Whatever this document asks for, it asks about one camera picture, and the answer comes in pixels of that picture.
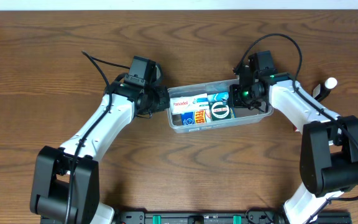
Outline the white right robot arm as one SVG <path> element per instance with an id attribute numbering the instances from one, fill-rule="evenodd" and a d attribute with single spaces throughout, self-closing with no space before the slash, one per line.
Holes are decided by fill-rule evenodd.
<path id="1" fill-rule="evenodd" d="M 249 56 L 233 72 L 232 107 L 259 109 L 262 103 L 281 111 L 301 133 L 301 185 L 270 223 L 313 223 L 333 201 L 358 185 L 358 118 L 340 116 L 307 94 L 295 77 L 278 73 L 269 51 Z"/>

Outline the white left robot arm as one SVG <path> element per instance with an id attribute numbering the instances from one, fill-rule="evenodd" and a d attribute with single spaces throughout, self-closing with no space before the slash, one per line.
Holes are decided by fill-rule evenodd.
<path id="1" fill-rule="evenodd" d="M 41 223 L 112 223 L 115 211 L 100 201 L 99 162 L 136 117 L 151 118 L 170 106 L 161 66 L 135 56 L 126 73 L 106 82 L 89 120 L 58 148 L 37 155 L 30 211 Z"/>

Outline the white Panadol packet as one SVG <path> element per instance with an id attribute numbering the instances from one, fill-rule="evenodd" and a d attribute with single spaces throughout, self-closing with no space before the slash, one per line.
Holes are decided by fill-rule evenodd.
<path id="1" fill-rule="evenodd" d="M 209 103 L 206 93 L 170 99 L 171 114 L 183 114 L 193 111 L 206 110 L 208 108 Z"/>

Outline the clear plastic container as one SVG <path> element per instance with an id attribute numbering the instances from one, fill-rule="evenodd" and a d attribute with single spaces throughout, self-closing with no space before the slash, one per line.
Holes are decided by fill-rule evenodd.
<path id="1" fill-rule="evenodd" d="M 232 80 L 221 80 L 216 82 L 209 83 L 200 83 L 194 85 L 186 85 L 186 86 L 178 86 L 168 89 L 168 93 L 170 98 L 176 98 L 181 96 L 193 96 L 201 93 L 213 94 L 220 93 L 224 91 L 229 91 L 229 86 L 232 84 L 238 84 L 238 79 Z M 273 113 L 273 108 L 269 106 L 268 110 L 266 110 L 265 102 L 262 103 L 261 108 L 265 111 L 265 113 L 253 109 L 249 110 L 247 108 L 234 108 L 235 118 L 233 119 L 225 119 L 222 121 L 212 121 L 210 123 L 204 124 L 191 124 L 191 125 L 179 125 L 178 122 L 175 122 L 175 118 L 173 117 L 170 109 L 167 109 L 168 123 L 170 127 L 176 133 L 189 133 L 195 131 L 204 131 L 209 129 L 217 129 L 217 128 L 228 128 L 231 126 L 239 126 L 245 124 L 258 123 L 263 118 L 270 116 Z"/>

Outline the green Zam-Buk box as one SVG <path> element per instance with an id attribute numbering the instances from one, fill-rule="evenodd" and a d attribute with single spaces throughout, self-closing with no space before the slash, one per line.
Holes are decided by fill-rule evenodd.
<path id="1" fill-rule="evenodd" d="M 212 121 L 220 121 L 233 118 L 232 109 L 226 101 L 216 101 L 209 104 Z"/>

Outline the blue fever medicine box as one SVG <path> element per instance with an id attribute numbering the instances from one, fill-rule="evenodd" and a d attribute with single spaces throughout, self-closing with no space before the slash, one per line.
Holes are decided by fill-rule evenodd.
<path id="1" fill-rule="evenodd" d="M 211 102 L 216 102 L 216 101 L 226 101 L 228 104 L 228 99 L 229 99 L 228 92 L 213 93 L 210 95 L 207 94 L 207 96 L 208 96 L 209 104 Z M 182 121 L 182 125 L 210 123 L 212 122 L 210 109 L 208 108 L 206 110 L 183 113 L 181 114 L 181 121 Z"/>

